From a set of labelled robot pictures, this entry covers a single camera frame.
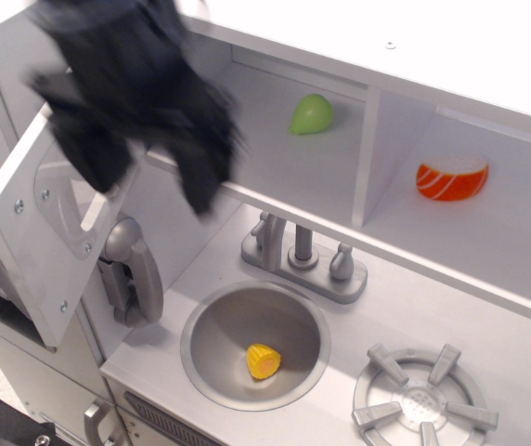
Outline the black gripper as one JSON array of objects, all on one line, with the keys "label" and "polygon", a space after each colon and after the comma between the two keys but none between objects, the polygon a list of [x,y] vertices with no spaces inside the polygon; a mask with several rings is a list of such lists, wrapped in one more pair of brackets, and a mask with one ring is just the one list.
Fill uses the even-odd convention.
[{"label": "black gripper", "polygon": [[157,103],[140,98],[87,98],[71,72],[38,74],[31,82],[51,109],[49,123],[65,157],[96,191],[107,193],[132,163],[128,138],[173,142],[181,187],[198,216],[209,214],[232,177],[239,149],[232,102],[201,78],[168,87]]}]

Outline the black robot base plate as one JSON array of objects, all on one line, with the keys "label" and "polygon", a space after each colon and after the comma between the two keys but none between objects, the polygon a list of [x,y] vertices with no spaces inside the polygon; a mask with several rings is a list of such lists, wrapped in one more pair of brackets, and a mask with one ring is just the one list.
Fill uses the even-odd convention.
[{"label": "black robot base plate", "polygon": [[39,424],[0,400],[0,445],[63,445],[52,424]]}]

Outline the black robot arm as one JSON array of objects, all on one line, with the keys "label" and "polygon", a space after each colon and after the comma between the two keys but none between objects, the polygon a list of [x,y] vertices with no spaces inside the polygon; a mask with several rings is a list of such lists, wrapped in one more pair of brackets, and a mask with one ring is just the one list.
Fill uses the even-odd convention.
[{"label": "black robot arm", "polygon": [[167,149],[192,210],[209,212],[231,175],[239,134],[231,98],[197,74],[171,1],[37,1],[33,22],[57,45],[65,72],[31,86],[51,131],[87,183],[108,192],[133,161],[129,140]]}]

